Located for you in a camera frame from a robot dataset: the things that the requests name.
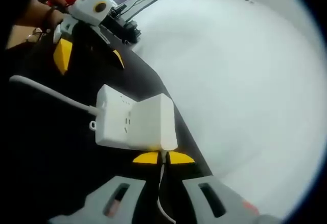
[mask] person's hand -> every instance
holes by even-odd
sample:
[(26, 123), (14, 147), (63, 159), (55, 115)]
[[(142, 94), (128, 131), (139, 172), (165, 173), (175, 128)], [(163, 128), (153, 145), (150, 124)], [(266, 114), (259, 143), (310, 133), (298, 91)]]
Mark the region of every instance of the person's hand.
[(54, 10), (49, 17), (49, 24), (54, 29), (57, 27), (58, 24), (60, 24), (65, 17), (65, 14), (61, 13), (58, 10)]

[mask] white cable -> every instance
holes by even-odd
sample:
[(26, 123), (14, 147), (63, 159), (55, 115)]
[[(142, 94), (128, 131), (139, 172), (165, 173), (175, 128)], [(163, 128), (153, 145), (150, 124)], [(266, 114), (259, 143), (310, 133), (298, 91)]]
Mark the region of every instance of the white cable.
[(47, 87), (47, 86), (44, 86), (38, 82), (35, 82), (27, 77), (23, 77), (23, 76), (19, 76), (19, 75), (14, 75), (12, 76), (11, 78), (9, 78), (9, 81), (10, 82), (21, 82), (21, 83), (24, 83), (28, 86), (31, 86), (35, 89), (38, 89), (44, 93), (47, 93), (48, 95), (51, 95), (65, 103), (68, 103), (69, 105), (72, 105), (74, 107), (77, 107), (77, 108), (80, 108), (82, 110), (85, 110), (87, 112), (89, 112), (90, 114), (92, 115), (95, 115), (97, 116), (99, 111), (97, 108), (91, 106), (91, 105), (84, 105), (82, 103), (79, 103), (75, 100), (72, 100), (71, 98), (65, 96), (65, 95), (62, 95), (61, 93), (58, 93), (57, 91), (54, 91), (53, 89)]
[[(165, 163), (166, 163), (166, 154), (167, 154), (167, 151), (162, 151), (161, 152), (161, 155), (162, 155), (162, 167), (161, 167), (161, 171), (160, 171), (160, 182), (159, 182), (159, 190), (160, 190), (160, 185), (161, 185), (161, 180), (162, 180), (162, 176), (164, 175), (164, 171), (165, 171)], [(174, 223), (176, 224), (176, 221), (171, 218), (165, 211), (164, 209), (162, 208), (161, 206), (161, 203), (160, 203), (160, 197), (158, 196), (158, 200), (157, 200), (157, 205), (158, 205), (158, 208), (160, 210), (160, 212), (163, 214), (163, 216), (168, 220), (170, 221), (171, 223)]]

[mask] white plastic casing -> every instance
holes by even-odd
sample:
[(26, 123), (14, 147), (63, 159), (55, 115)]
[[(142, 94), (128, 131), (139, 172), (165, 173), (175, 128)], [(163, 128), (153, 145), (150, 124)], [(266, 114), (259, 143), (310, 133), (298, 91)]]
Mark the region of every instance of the white plastic casing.
[(136, 102), (103, 85), (97, 96), (100, 111), (90, 129), (101, 146), (174, 150), (177, 148), (174, 104), (164, 94)]

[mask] yellow plastic piece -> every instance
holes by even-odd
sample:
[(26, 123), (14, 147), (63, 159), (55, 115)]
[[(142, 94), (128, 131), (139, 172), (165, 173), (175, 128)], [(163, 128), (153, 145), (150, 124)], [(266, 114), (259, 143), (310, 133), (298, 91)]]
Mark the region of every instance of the yellow plastic piece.
[(123, 66), (123, 69), (125, 69), (125, 66), (124, 66), (123, 60), (121, 58), (121, 55), (118, 53), (117, 50), (114, 50), (113, 52), (117, 55), (119, 61), (121, 62), (122, 66)]
[(72, 47), (73, 44), (70, 41), (60, 39), (53, 53), (53, 59), (62, 75), (65, 75), (65, 72), (68, 70)]
[(158, 152), (152, 151), (139, 155), (133, 160), (133, 163), (157, 164), (157, 161), (158, 161)]
[(189, 164), (189, 163), (195, 163), (194, 159), (191, 158), (190, 156), (175, 152), (175, 151), (170, 151), (169, 152), (169, 158), (170, 158), (170, 164)]

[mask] black cable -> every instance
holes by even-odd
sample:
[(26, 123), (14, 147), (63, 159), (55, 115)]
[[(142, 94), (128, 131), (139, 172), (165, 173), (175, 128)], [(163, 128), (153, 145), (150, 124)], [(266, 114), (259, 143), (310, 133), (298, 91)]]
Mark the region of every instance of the black cable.
[(129, 9), (127, 9), (125, 12), (122, 12), (121, 14), (120, 14), (120, 16), (122, 16), (123, 14), (125, 14), (125, 13), (127, 13), (129, 10), (131, 10), (135, 5), (137, 5), (136, 3), (138, 3), (138, 2), (140, 2), (140, 1), (145, 1), (145, 0), (136, 0), (134, 3), (133, 3), (133, 5), (129, 8)]

